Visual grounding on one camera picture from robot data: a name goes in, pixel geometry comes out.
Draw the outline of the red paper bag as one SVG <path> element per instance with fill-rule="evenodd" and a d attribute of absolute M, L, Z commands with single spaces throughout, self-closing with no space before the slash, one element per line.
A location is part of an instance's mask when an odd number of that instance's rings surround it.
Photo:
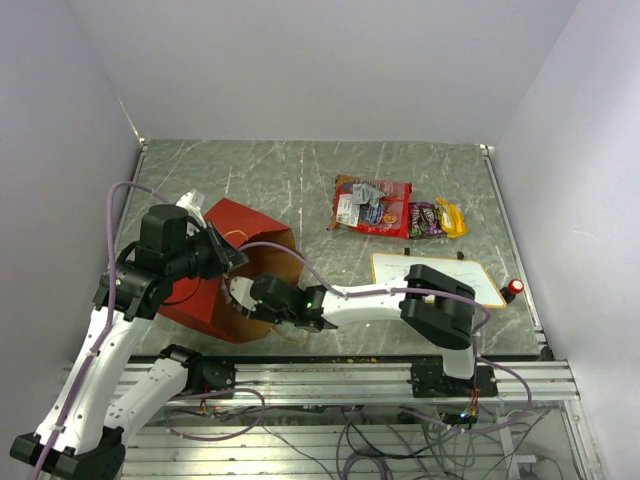
<path fill-rule="evenodd" d="M 291 228 L 278 220 L 227 198 L 219 200 L 205 215 L 234 247 L 252 242 L 270 242 L 296 248 Z M 290 285 L 297 285 L 302 263 L 291 254 L 273 247 L 251 247 L 249 262 L 230 276 L 253 279 L 269 273 Z M 267 322 L 249 319 L 225 301 L 220 279 L 183 279 L 173 286 L 172 296 L 159 309 L 170 320 L 229 343 L 246 343 L 264 338 L 271 330 Z"/>

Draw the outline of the silver green snack wrapper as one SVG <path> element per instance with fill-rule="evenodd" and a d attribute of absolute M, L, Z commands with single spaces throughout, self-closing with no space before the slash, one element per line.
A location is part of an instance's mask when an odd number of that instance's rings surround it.
<path fill-rule="evenodd" d="M 368 205 L 373 209 L 379 207 L 384 192 L 366 183 L 354 183 L 352 186 L 352 201 L 356 205 Z"/>

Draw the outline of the red candy bag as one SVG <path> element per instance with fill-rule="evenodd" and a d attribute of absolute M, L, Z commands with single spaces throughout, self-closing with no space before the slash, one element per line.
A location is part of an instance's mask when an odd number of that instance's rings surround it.
<path fill-rule="evenodd" d="M 408 239 L 411 193 L 410 182 L 337 175 L 328 229 Z"/>

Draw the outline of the brown purple chocolate pack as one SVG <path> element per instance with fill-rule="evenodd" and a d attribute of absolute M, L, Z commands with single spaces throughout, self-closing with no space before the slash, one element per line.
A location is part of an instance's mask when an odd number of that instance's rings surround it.
<path fill-rule="evenodd" d="M 446 236 L 438 207 L 429 202 L 409 203 L 409 238 L 433 239 Z"/>

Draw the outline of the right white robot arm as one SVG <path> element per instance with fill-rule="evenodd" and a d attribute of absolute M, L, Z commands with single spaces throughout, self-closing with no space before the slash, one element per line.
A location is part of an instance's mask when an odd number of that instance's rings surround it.
<path fill-rule="evenodd" d="M 413 265 L 406 276 L 384 284 L 356 287 L 302 289 L 267 273 L 236 277 L 230 295 L 250 319 L 290 323 L 310 333 L 359 321 L 402 321 L 438 347 L 448 393 L 463 395 L 476 383 L 475 290 L 426 265 Z"/>

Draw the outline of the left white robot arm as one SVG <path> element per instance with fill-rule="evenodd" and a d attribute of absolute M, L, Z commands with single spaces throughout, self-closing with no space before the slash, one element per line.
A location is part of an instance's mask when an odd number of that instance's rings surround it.
<path fill-rule="evenodd" d="M 35 431 L 15 438 L 11 458 L 58 479 L 113 479 L 131 436 L 175 395 L 203 387 L 198 353 L 165 349 L 151 376 L 112 398 L 129 358 L 183 279 L 217 279 L 244 265 L 199 207 L 180 200 L 143 216 L 139 237 L 109 252 L 81 350 L 53 407 Z"/>

